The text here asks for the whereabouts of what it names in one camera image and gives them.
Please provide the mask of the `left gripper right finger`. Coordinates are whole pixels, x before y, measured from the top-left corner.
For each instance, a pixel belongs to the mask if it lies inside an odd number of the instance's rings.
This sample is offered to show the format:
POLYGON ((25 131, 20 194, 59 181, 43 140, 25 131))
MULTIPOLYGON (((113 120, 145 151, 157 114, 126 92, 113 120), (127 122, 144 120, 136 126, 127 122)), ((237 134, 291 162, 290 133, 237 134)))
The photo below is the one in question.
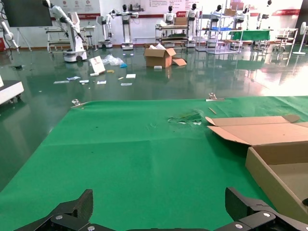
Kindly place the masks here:
POLYGON ((235 188, 225 189, 225 208, 232 223, 218 231, 306 231, 308 225, 275 211, 263 200, 243 196, 235 188))

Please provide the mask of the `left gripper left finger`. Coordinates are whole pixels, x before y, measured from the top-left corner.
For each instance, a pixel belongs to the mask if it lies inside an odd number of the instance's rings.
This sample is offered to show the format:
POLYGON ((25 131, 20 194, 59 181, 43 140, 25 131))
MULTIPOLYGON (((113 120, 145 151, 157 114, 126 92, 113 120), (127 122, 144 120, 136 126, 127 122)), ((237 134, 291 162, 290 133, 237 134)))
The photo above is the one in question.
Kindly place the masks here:
POLYGON ((62 202, 47 216, 18 228, 18 231, 102 231, 103 226, 90 223, 93 213, 93 190, 86 189, 72 201, 62 202))

